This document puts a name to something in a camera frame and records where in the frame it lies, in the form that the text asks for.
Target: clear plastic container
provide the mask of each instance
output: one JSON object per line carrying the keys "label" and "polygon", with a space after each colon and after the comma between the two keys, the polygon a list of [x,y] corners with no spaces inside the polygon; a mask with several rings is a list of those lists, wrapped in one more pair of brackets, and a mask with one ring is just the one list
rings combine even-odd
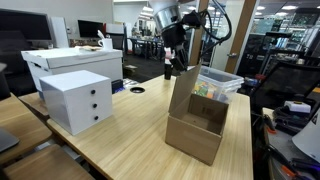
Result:
{"label": "clear plastic container", "polygon": [[243,82],[240,76],[202,66],[194,93],[229,104]]}

